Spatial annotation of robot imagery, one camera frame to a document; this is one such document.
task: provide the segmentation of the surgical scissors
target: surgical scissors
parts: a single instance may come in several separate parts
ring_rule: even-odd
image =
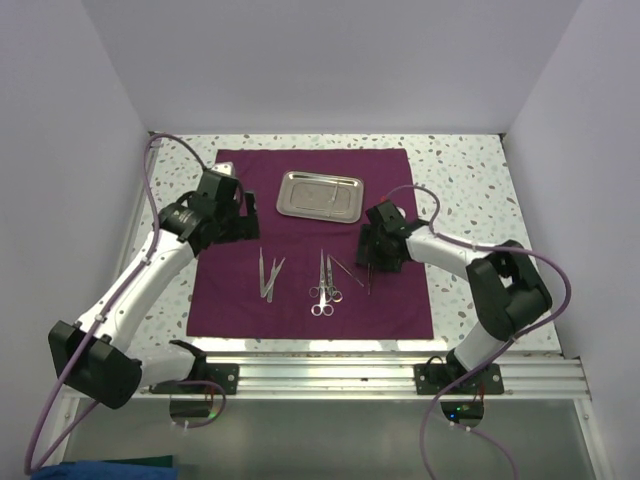
[[[342,292],[333,285],[333,271],[331,269],[331,255],[327,255],[327,292],[329,300],[338,303],[342,300]]]
[[[320,250],[320,282],[317,287],[311,287],[309,289],[309,295],[312,298],[318,298],[318,303],[311,307],[311,313],[319,317],[325,315],[330,317],[333,315],[333,305],[329,305],[327,300],[327,287],[324,277],[324,251]]]

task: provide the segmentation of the robotic arm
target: robotic arm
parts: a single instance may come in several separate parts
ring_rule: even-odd
[[[171,279],[211,244],[259,238],[253,193],[242,191],[232,176],[231,164],[205,170],[198,188],[160,211],[160,232],[149,255],[151,232],[140,253],[107,293],[69,325],[59,321],[49,332],[49,346],[58,376],[99,315],[105,302],[122,289],[117,302],[100,325],[66,384],[110,407],[123,406],[140,387],[170,380],[203,380],[204,354],[183,342],[172,342],[144,356],[126,352],[144,315]],[[236,192],[240,189],[239,202]],[[240,215],[241,202],[247,214]],[[130,284],[125,279],[143,268]]]
[[[367,210],[367,217],[370,225],[360,232],[359,265],[399,272],[406,261],[429,263],[469,282],[479,321],[447,354],[444,373],[438,368],[444,385],[481,365],[551,308],[551,295],[526,255],[481,253],[442,240],[428,222],[407,222],[390,200]],[[513,240],[503,246],[522,248]]]

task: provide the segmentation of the purple cloth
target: purple cloth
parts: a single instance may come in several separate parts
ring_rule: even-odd
[[[424,265],[405,263],[402,273],[374,274],[367,295],[366,269],[355,265],[364,210],[393,187],[412,183],[404,150],[221,150],[217,162],[233,162],[245,189],[256,194],[260,239],[215,245],[200,254],[187,335],[287,339],[430,339],[431,310]],[[361,219],[340,224],[281,215],[276,201],[285,172],[325,173],[364,181]],[[394,194],[407,218],[416,218],[415,194]],[[273,303],[260,298],[258,259],[262,246],[265,283],[273,259],[286,261],[275,282]],[[360,287],[334,265],[344,299],[332,316],[315,317],[309,287],[318,285],[320,249],[356,272]]]

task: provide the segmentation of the metal tray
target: metal tray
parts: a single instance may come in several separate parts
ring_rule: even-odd
[[[355,223],[362,215],[364,183],[359,178],[287,172],[276,208],[282,215]]]

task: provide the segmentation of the white wall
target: white wall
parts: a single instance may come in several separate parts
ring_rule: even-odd
[[[580,0],[84,0],[154,130],[505,132]]]
[[[584,361],[621,479],[640,470],[640,3],[584,0],[506,139],[532,242],[575,285]]]
[[[79,1],[0,2],[0,478],[55,378],[49,329],[113,274],[145,135]]]

